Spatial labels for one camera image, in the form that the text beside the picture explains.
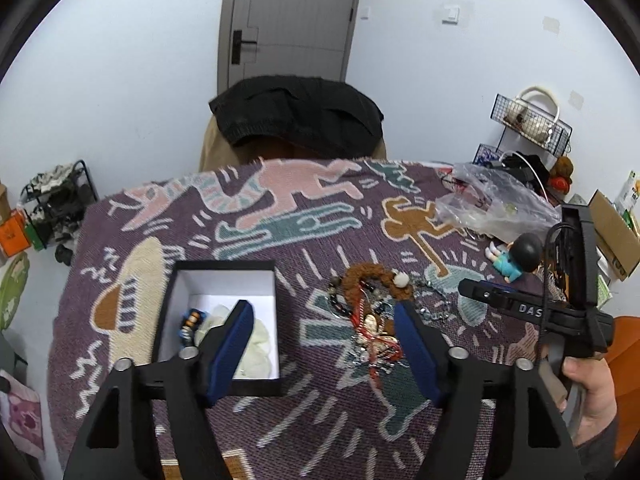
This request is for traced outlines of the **person's right hand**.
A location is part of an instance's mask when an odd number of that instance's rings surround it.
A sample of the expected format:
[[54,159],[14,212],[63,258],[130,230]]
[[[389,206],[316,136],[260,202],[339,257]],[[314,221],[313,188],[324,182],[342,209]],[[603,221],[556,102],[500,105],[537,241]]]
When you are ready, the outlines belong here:
[[611,370],[605,359],[577,359],[568,356],[563,373],[572,382],[585,388],[582,418],[574,445],[582,445],[597,437],[612,424],[617,414],[615,387]]

